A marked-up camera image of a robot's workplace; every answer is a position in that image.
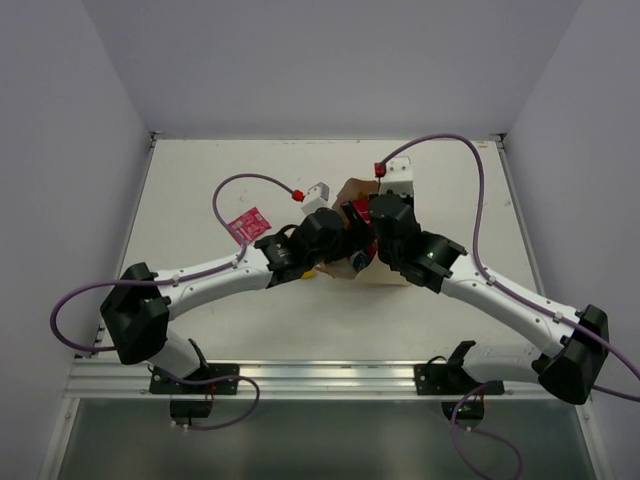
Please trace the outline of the large red snack bag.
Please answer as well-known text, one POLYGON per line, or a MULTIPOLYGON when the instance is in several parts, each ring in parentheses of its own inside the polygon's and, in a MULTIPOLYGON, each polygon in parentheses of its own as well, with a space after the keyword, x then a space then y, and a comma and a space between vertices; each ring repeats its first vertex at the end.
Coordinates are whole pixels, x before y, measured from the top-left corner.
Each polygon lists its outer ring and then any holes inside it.
POLYGON ((356 230, 355 238, 364 249, 376 257, 377 240, 369 214, 369 199, 351 200, 350 204, 355 213, 355 220, 352 222, 353 228, 356 230))

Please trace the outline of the brown paper bag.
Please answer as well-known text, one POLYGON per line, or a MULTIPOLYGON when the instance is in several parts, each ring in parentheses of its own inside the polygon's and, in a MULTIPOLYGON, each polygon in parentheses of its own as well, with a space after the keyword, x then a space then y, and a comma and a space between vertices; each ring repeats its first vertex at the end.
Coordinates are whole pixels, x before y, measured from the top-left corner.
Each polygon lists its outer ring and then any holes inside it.
MULTIPOLYGON (((342 205, 349 201, 362 200, 370 194, 378 192, 376 180, 364 180, 349 178, 336 194, 332 209, 337 211, 346 227, 349 220, 342 210, 342 205)), ((340 260, 334 263, 321 263, 315 267, 315 271, 330 276, 333 279, 349 280, 377 286, 408 287, 410 283, 398 272, 394 272, 382 263, 377 255, 373 257, 368 266, 357 272, 350 260, 340 260)))

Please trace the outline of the small pink snack packet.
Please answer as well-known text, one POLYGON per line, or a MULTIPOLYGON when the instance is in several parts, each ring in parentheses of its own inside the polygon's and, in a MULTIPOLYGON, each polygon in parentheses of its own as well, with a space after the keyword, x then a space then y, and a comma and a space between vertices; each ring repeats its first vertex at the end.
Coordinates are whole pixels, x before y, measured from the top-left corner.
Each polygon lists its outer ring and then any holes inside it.
POLYGON ((257 207, 252 207, 228 223, 232 238, 239 244, 251 244, 271 229, 271 224, 257 207))

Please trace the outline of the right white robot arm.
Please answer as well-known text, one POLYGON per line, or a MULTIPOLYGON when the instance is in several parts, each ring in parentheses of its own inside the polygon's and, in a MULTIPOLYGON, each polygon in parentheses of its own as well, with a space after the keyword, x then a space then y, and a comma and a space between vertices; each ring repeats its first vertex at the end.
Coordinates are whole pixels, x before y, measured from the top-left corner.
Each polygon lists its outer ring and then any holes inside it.
POLYGON ((451 389, 480 384, 533 383, 573 405, 588 399, 608 356, 608 317, 551 301, 496 272, 478 267, 464 247, 422 230, 413 206, 399 195, 375 195, 369 203, 378 254, 391 270, 418 287, 466 303, 509 327, 523 345, 461 342, 436 369, 451 389))

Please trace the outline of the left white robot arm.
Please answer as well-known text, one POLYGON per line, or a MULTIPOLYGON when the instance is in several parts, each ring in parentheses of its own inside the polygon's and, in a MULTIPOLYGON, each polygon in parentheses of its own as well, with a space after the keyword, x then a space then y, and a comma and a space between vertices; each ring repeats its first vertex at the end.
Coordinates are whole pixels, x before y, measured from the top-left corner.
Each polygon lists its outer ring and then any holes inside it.
POLYGON ((338 210, 319 208, 299 225, 244 247, 239 257, 173 271, 130 266, 100 307, 118 359, 148 362, 185 392, 201 390, 208 379, 204 356, 194 341, 172 332, 170 322, 231 295, 297 281, 320 264, 344 260, 363 270, 376 253, 367 207, 356 200, 338 210))

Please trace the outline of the blue white snack bag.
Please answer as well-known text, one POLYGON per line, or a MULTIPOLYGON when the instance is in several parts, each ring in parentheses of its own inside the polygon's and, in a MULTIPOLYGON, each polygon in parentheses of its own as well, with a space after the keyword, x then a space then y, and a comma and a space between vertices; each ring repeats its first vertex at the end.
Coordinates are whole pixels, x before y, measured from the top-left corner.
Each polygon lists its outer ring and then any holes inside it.
POLYGON ((359 273, 371 264, 374 257, 374 254, 371 254, 368 250, 364 249, 352 254, 349 258, 349 262, 351 267, 359 273))

